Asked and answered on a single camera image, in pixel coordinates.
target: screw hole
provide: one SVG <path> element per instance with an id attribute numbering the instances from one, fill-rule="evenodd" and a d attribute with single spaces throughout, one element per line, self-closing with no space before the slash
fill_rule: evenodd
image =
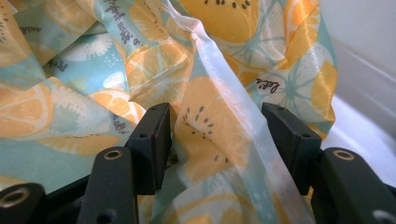
<path id="1" fill-rule="evenodd" d="M 146 133 L 141 133 L 139 136 L 140 136 L 141 138 L 148 138 L 148 137 L 149 137 L 149 135 L 146 134 Z"/>
<path id="2" fill-rule="evenodd" d="M 107 209 L 103 213 L 99 214 L 96 218 L 96 223 L 98 224 L 108 224 L 114 221 L 116 218 L 116 211 L 113 209 Z"/>
<path id="3" fill-rule="evenodd" d="M 355 160 L 355 156 L 347 151 L 344 150 L 335 150 L 332 154 L 334 154 L 335 157 L 338 157 L 341 160 L 344 161 L 353 161 Z"/>
<path id="4" fill-rule="evenodd" d="M 109 152 L 107 152 L 105 154 L 105 159 L 111 161 L 111 160 L 118 159 L 121 156 L 122 156 L 122 152 L 121 151 L 112 150 L 112 151 L 109 151 Z"/>
<path id="5" fill-rule="evenodd" d="M 383 210 L 374 210 L 373 216 L 383 224 L 396 224 L 396 217 Z"/>
<path id="6" fill-rule="evenodd" d="M 29 197 L 30 191 L 27 188 L 16 189 L 2 199 L 0 199 L 0 207 L 8 208 L 15 206 Z"/>

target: metal grommet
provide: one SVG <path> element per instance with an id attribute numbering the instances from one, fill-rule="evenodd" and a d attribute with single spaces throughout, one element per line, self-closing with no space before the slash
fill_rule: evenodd
<path id="1" fill-rule="evenodd" d="M 353 161 L 355 160 L 355 156 L 352 155 L 350 152 L 347 152 L 345 150 L 335 150 L 332 154 L 334 154 L 334 156 L 338 157 L 341 160 L 344 161 Z"/>
<path id="2" fill-rule="evenodd" d="M 105 154 L 106 160 L 115 160 L 122 156 L 122 152 L 120 150 L 111 150 Z"/>
<path id="3" fill-rule="evenodd" d="M 0 207 L 9 208 L 15 206 L 27 199 L 29 195 L 30 191 L 27 188 L 16 189 L 0 199 Z"/>

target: plastic bag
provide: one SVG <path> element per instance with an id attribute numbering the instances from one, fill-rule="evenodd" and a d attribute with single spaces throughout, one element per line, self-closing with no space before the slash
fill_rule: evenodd
<path id="1" fill-rule="evenodd" d="M 0 1 L 0 187 L 51 192 L 87 175 L 169 102 L 178 162 L 139 197 L 142 223 L 312 222 L 260 107 L 283 105 L 322 136 L 332 126 L 318 2 L 172 4 Z"/>

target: lemon slice print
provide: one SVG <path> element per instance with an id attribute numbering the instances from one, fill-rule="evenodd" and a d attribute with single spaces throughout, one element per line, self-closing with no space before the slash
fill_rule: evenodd
<path id="1" fill-rule="evenodd" d="M 37 7 L 41 4 L 43 4 L 45 0 L 29 0 L 29 1 L 23 1 L 23 0 L 8 0 L 8 2 L 14 6 L 18 11 L 24 11 L 26 9 L 29 9 L 30 7 Z"/>
<path id="2" fill-rule="evenodd" d="M 95 23 L 95 19 L 73 0 L 48 0 L 43 10 L 62 29 L 76 35 L 83 34 Z"/>
<path id="3" fill-rule="evenodd" d="M 135 102 L 128 102 L 129 93 L 121 90 L 103 90 L 89 94 L 97 104 L 132 122 L 134 126 L 143 118 L 146 110 Z"/>
<path id="4" fill-rule="evenodd" d="M 14 178 L 8 175 L 0 175 L 0 191 L 6 188 L 9 188 L 13 185 L 24 184 L 27 181 Z"/>
<path id="5" fill-rule="evenodd" d="M 36 141 L 64 153 L 78 155 L 96 154 L 108 147 L 114 147 L 120 138 L 112 135 L 90 134 L 85 136 L 59 136 L 40 138 Z"/>
<path id="6" fill-rule="evenodd" d="M 247 165 L 251 141 L 209 77 L 190 81 L 175 138 L 186 151 L 184 171 L 193 182 Z"/>
<path id="7" fill-rule="evenodd" d="M 325 119 L 335 119 L 334 113 L 329 108 L 332 105 L 332 96 L 334 95 L 336 84 L 337 69 L 330 62 L 326 61 L 315 77 L 311 90 L 312 105 L 317 110 L 323 111 L 321 116 Z"/>
<path id="8" fill-rule="evenodd" d="M 56 56 L 56 52 L 45 45 L 33 42 L 29 42 L 29 45 L 40 65 L 46 64 L 49 60 Z"/>
<path id="9" fill-rule="evenodd" d="M 166 29 L 163 27 L 161 17 L 154 13 L 145 0 L 134 1 L 129 9 L 132 21 L 137 25 L 140 32 L 148 40 L 160 40 L 168 37 Z"/>
<path id="10" fill-rule="evenodd" d="M 244 87 L 254 81 L 259 76 L 259 73 L 265 72 L 265 69 L 255 68 L 248 64 L 241 63 L 229 54 L 224 53 L 223 55 L 227 64 L 233 69 L 233 72 Z"/>
<path id="11" fill-rule="evenodd" d="M 50 92 L 38 84 L 28 91 L 0 82 L 0 137 L 40 133 L 52 120 Z"/>
<path id="12" fill-rule="evenodd" d="M 191 74 L 191 57 L 177 42 L 135 55 L 126 64 L 131 100 L 145 108 L 163 102 L 179 107 Z"/>
<path id="13" fill-rule="evenodd" d="M 244 43 L 256 33 L 258 0 L 179 0 L 190 16 L 200 20 L 210 35 Z"/>
<path id="14" fill-rule="evenodd" d="M 26 59 L 32 51 L 5 2 L 0 2 L 0 68 Z"/>

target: white wall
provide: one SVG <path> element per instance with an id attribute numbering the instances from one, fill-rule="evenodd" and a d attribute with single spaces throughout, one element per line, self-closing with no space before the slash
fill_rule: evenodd
<path id="1" fill-rule="evenodd" d="M 396 77 L 395 0 L 319 0 L 332 38 Z"/>
<path id="2" fill-rule="evenodd" d="M 336 122 L 322 148 L 359 153 L 396 187 L 396 0 L 319 0 L 334 45 Z"/>

